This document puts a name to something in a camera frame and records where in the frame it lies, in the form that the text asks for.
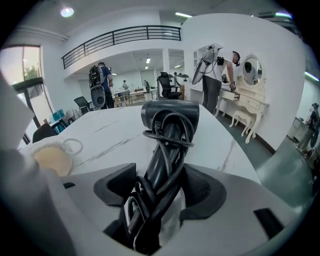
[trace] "gray pants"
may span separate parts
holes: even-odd
[[[204,75],[202,77],[203,86],[203,106],[211,113],[214,114],[215,108],[218,103],[219,93],[221,91],[221,82]]]
[[[308,129],[304,134],[302,140],[299,142],[299,148],[303,151],[308,146],[309,141],[312,139],[312,135],[314,134],[313,130]]]

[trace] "tree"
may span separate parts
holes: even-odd
[[[38,66],[32,65],[31,67],[26,66],[24,68],[24,80],[25,81],[33,79],[33,78],[38,78],[38,77],[39,77],[39,65]],[[37,97],[43,93],[42,86],[40,84],[33,86],[33,87],[30,87],[27,90],[28,90],[30,99]]]
[[[32,65],[24,68],[24,80],[29,80],[39,77],[39,66]]]

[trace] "man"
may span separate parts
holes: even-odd
[[[244,70],[245,70],[245,72],[244,72],[245,82],[250,86],[257,84],[258,83],[258,73],[257,73],[255,67],[252,66],[252,64],[249,61],[244,63]]]
[[[206,67],[202,78],[203,106],[210,113],[214,114],[217,106],[218,97],[222,86],[222,73],[225,67],[230,79],[231,92],[236,89],[232,63],[238,64],[239,61],[239,53],[236,51],[231,51],[227,48],[221,48],[216,53],[216,61]]]
[[[98,67],[101,68],[104,81],[101,84],[103,89],[104,89],[104,94],[105,94],[105,103],[104,106],[101,108],[103,110],[105,109],[113,109],[115,107],[114,105],[114,99],[112,98],[112,93],[110,91],[110,87],[113,87],[113,77],[111,75],[111,72],[109,68],[106,67],[106,65],[103,62],[99,62]]]
[[[144,86],[145,86],[145,89],[146,89],[146,93],[150,93],[150,85],[149,85],[149,82],[147,80],[144,80]]]
[[[126,80],[123,80],[123,85],[122,87],[125,89],[125,90],[128,90],[129,86],[126,84]]]
[[[312,136],[315,132],[319,129],[319,112],[318,112],[318,103],[312,104],[313,111],[310,115],[309,120],[306,122],[306,125],[308,126],[308,130],[304,134],[302,140],[299,144],[294,144],[295,148],[301,152],[303,152],[306,147],[308,146],[309,141],[312,139]]]
[[[126,84],[126,80],[123,80],[123,85],[122,85],[123,89],[127,90],[125,91],[124,93],[121,94],[121,96],[123,95],[130,95],[130,91],[128,90],[129,89],[129,86]]]

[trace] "white stool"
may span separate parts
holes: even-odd
[[[150,89],[151,99],[154,99],[154,93],[156,98],[158,98],[158,89]]]
[[[246,120],[246,126],[241,134],[241,137],[243,137],[244,134],[248,134],[249,128],[251,128],[254,122],[254,116],[252,114],[249,114],[246,111],[236,110],[233,114],[232,123],[230,124],[229,127],[232,127],[234,125],[235,119],[236,119],[236,123],[234,126],[236,126],[238,124],[239,118]]]

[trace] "ceiling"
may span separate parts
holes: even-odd
[[[63,18],[60,10],[72,7],[74,15]],[[238,13],[258,15],[280,9],[273,0],[42,0],[39,1],[21,25],[36,27],[68,36],[72,30],[89,20],[120,10],[162,10],[161,23],[183,23],[186,19],[175,16],[182,12],[193,16],[209,13]]]
[[[108,68],[112,68],[112,73],[116,74],[144,71],[146,70],[146,66],[148,66],[148,70],[162,70],[164,68],[162,52],[162,49],[137,50],[113,55],[101,59],[100,62],[104,62]],[[146,64],[147,58],[151,58],[149,64]],[[173,69],[177,65],[181,65],[180,68],[183,68],[184,51],[178,49],[169,49],[169,63],[171,69]],[[97,64],[98,63],[92,63],[86,67],[81,68],[76,72],[76,75],[88,74],[90,68],[93,65]]]

